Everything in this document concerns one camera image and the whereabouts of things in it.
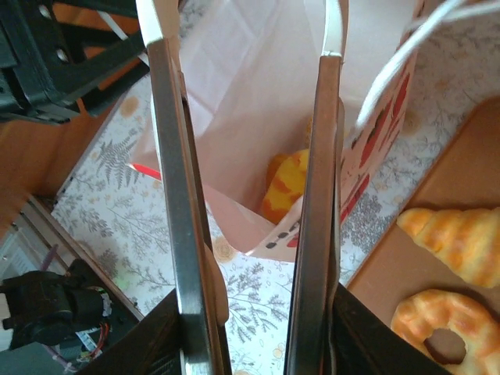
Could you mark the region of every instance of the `donut-shaped bread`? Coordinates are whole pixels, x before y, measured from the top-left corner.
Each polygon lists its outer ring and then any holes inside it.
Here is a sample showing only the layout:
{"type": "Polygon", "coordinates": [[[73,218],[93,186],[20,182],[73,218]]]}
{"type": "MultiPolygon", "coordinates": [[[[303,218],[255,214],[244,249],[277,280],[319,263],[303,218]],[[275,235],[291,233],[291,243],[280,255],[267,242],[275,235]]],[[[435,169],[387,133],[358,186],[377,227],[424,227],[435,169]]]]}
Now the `donut-shaped bread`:
{"type": "Polygon", "coordinates": [[[431,359],[423,342],[437,329],[451,330],[465,342],[466,356],[459,365],[443,365],[445,369],[454,375],[500,374],[500,325],[465,295],[422,291],[398,305],[391,329],[431,359]]]}

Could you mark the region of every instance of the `wooden floor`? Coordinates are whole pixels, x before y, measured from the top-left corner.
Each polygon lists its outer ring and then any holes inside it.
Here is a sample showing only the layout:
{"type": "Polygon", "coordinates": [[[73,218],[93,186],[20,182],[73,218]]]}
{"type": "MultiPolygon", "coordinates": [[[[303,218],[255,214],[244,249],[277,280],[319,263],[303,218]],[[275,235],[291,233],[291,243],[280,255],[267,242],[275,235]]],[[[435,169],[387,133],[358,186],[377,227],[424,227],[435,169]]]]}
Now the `wooden floor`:
{"type": "MultiPolygon", "coordinates": [[[[107,29],[96,12],[57,5],[58,20],[107,29]]],[[[136,20],[113,17],[128,33],[136,20]]],[[[24,121],[0,124],[0,237],[29,195],[54,196],[102,125],[88,114],[71,123],[51,126],[24,121]]]]}

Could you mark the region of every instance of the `brown cardboard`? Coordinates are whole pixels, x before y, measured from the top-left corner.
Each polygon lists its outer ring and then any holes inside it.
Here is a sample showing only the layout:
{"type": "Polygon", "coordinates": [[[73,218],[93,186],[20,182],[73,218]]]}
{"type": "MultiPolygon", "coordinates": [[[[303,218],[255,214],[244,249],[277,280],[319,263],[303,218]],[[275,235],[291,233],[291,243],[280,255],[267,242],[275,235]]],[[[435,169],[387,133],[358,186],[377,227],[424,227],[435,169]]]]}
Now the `brown cardboard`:
{"type": "MultiPolygon", "coordinates": [[[[410,199],[405,209],[472,209],[500,206],[500,98],[473,111],[410,199]]],[[[498,320],[500,287],[474,287],[391,226],[348,285],[385,324],[390,325],[398,303],[428,288],[461,292],[481,302],[498,320]]],[[[459,363],[463,344],[449,333],[430,339],[438,360],[459,363]]]]}

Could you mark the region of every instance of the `black object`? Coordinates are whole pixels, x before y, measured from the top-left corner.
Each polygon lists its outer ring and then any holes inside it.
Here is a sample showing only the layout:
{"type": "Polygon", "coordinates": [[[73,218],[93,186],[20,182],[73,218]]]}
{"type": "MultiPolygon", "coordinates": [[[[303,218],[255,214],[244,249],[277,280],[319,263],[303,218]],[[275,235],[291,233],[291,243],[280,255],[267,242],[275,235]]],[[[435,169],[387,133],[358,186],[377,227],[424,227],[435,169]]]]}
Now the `black object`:
{"type": "Polygon", "coordinates": [[[0,293],[5,294],[11,316],[3,320],[3,327],[14,330],[9,349],[32,342],[57,345],[74,339],[75,332],[98,327],[104,319],[112,328],[108,345],[116,343],[137,320],[107,291],[112,313],[104,318],[106,307],[101,292],[89,287],[105,289],[81,259],[75,260],[64,276],[32,271],[4,280],[0,293]]]}
{"type": "Polygon", "coordinates": [[[121,41],[112,31],[59,23],[54,2],[137,17],[134,0],[3,0],[0,2],[0,122],[65,123],[77,99],[97,116],[141,79],[140,62],[106,89],[98,86],[144,51],[141,32],[121,41]],[[86,47],[105,47],[87,59],[86,47]]]}
{"type": "MultiPolygon", "coordinates": [[[[172,291],[121,342],[79,375],[179,375],[181,330],[172,291]]],[[[337,346],[337,375],[449,375],[395,335],[342,285],[335,295],[331,334],[337,346]]]]}

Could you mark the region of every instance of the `table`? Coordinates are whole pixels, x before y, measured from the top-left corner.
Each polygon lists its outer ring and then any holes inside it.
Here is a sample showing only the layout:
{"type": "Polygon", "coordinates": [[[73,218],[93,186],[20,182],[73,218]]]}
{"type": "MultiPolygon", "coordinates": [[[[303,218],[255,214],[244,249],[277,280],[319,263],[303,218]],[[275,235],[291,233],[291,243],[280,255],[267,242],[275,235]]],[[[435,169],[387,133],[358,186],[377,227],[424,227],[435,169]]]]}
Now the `table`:
{"type": "MultiPolygon", "coordinates": [[[[185,36],[210,0],[188,2],[185,36]]],[[[405,125],[380,172],[342,227],[341,282],[348,283],[467,113],[500,93],[500,26],[483,16],[445,27],[419,54],[405,125]]],[[[161,184],[127,166],[149,111],[148,77],[110,115],[61,191],[53,216],[146,314],[174,286],[161,184]]],[[[233,250],[209,216],[227,283],[227,334],[235,374],[281,374],[293,264],[233,250]]]]}

